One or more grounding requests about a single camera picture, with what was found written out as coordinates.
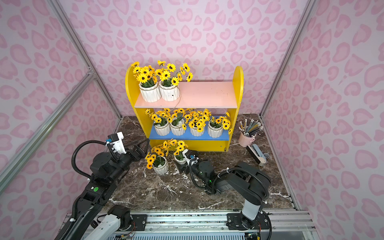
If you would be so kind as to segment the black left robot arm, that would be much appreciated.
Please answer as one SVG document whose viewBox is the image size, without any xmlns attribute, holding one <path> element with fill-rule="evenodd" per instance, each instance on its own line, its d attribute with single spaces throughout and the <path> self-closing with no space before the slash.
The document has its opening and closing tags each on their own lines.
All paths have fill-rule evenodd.
<svg viewBox="0 0 384 240">
<path fill-rule="evenodd" d="M 108 148 L 106 152 L 97 154 L 90 166 L 91 174 L 80 170 L 76 164 L 77 154 L 88 144 L 99 144 Z M 97 223 L 95 218 L 109 201 L 118 184 L 125 177 L 133 162 L 145 158 L 148 149 L 139 144 L 132 149 L 124 146 L 117 134 L 109 136 L 107 141 L 89 140 L 81 143 L 71 157 L 72 168 L 89 179 L 83 192 L 75 199 L 72 214 L 56 236 L 57 240 L 80 240 L 88 227 L 93 227 L 89 240 L 106 240 L 118 230 L 135 231 L 136 225 L 130 210 L 116 205 L 105 215 L 105 219 Z"/>
</svg>

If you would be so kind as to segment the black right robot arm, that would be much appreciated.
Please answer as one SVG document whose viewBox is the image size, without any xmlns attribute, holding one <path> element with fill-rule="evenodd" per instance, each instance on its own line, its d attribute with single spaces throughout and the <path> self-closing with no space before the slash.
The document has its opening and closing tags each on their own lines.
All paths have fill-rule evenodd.
<svg viewBox="0 0 384 240">
<path fill-rule="evenodd" d="M 234 190 L 244 198 L 240 213 L 227 214 L 226 225 L 229 230 L 272 232 L 270 217 L 263 211 L 270 197 L 269 187 L 272 182 L 266 173 L 242 161 L 217 174 L 209 161 L 194 158 L 175 162 L 179 171 L 189 174 L 194 186 L 206 194 L 215 195 Z"/>
</svg>

